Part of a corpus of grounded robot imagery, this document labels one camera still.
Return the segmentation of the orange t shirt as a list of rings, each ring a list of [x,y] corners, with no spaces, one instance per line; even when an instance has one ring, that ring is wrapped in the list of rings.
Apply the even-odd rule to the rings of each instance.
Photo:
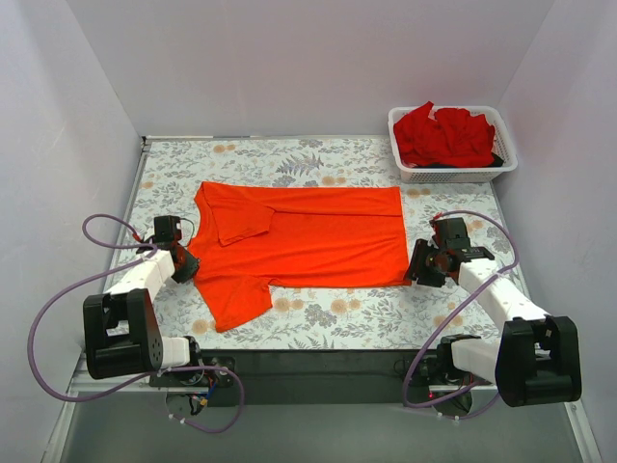
[[[271,286],[407,286],[397,187],[275,188],[203,182],[194,284],[219,333],[269,311]]]

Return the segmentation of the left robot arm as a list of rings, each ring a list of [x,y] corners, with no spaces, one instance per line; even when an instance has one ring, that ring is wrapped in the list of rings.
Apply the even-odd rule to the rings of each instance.
[[[199,260],[181,244],[181,218],[154,219],[154,233],[138,248],[138,259],[106,292],[83,304],[85,352],[94,379],[195,366],[197,343],[191,337],[161,335],[153,302],[172,280],[186,284]]]

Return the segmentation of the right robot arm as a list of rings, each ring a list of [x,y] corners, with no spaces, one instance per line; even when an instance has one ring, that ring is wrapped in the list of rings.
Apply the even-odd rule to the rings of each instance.
[[[431,240],[416,241],[406,277],[420,286],[441,287],[452,280],[468,293],[500,333],[496,343],[476,335],[442,334],[449,316],[412,360],[403,385],[414,374],[425,378],[496,385],[510,407],[574,402],[582,394],[578,333],[568,316],[553,316],[528,299],[507,278],[511,265],[499,266],[485,247],[472,245],[464,211],[436,215]]]

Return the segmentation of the red shirts pile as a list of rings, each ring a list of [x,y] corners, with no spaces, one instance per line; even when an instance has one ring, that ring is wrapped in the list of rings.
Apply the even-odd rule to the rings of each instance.
[[[426,102],[394,125],[400,158],[408,167],[441,163],[480,168],[492,162],[495,128],[484,115]]]

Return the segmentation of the floral table mat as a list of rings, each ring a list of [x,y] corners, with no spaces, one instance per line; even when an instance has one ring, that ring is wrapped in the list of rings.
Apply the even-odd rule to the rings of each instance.
[[[274,187],[386,187],[402,194],[410,241],[427,238],[430,219],[462,209],[469,236],[500,264],[512,260],[505,224],[490,183],[405,183],[389,140],[376,138],[248,138],[148,140],[129,201],[127,221],[148,235],[158,215],[183,218],[190,233],[199,221],[194,202],[203,181]],[[495,340],[496,326],[453,283],[440,288],[274,287],[273,306],[224,333],[192,285],[166,284],[153,308],[165,336],[191,335],[207,349],[413,349],[451,316],[450,334]]]

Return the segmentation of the white plastic basket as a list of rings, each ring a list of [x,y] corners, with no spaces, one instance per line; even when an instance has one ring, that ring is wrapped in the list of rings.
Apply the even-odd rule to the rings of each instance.
[[[417,109],[417,106],[394,107],[388,112],[391,153],[403,182],[485,183],[491,182],[501,174],[512,172],[518,167],[517,152],[503,118],[497,109],[483,105],[457,106],[457,109],[467,109],[472,116],[484,115],[487,123],[495,128],[493,153],[503,161],[501,166],[487,168],[419,168],[406,166],[400,158],[399,147],[394,135],[394,125],[415,109]]]

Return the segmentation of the black garment in basket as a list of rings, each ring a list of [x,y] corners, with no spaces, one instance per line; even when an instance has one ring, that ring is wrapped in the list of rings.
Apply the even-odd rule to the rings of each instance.
[[[504,160],[501,157],[499,157],[495,152],[492,152],[491,156],[492,162],[487,165],[480,166],[480,169],[500,168],[503,166]],[[423,166],[423,169],[456,169],[456,166],[441,163],[432,163],[427,166]]]

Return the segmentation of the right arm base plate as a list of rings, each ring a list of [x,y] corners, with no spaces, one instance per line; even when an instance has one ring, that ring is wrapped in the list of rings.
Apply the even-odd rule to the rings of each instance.
[[[482,377],[448,366],[435,351],[429,351],[423,356],[412,373],[411,381],[413,385],[435,384],[462,387],[473,382],[478,382],[482,386],[489,385],[489,382]]]

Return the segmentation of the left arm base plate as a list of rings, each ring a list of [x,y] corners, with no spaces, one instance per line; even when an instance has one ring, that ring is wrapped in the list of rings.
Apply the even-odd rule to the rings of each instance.
[[[161,376],[153,376],[148,384],[155,388],[228,388],[234,385],[235,380],[229,371],[235,371],[235,359],[229,356],[205,357],[201,361],[206,366],[222,368],[220,370],[200,370],[184,372],[168,372]]]

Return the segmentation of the aluminium frame rail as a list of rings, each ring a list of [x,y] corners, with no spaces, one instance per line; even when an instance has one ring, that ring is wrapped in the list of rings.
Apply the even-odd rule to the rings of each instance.
[[[168,372],[220,370],[204,365],[205,357],[229,356],[235,359],[234,379],[240,379],[245,389],[281,397],[290,394],[348,395],[363,388],[375,388],[387,396],[399,392],[417,350],[201,350],[195,366],[160,370],[147,376],[130,374],[94,379],[87,365],[80,363],[72,378],[73,388],[102,393],[113,387],[151,387],[153,376]]]

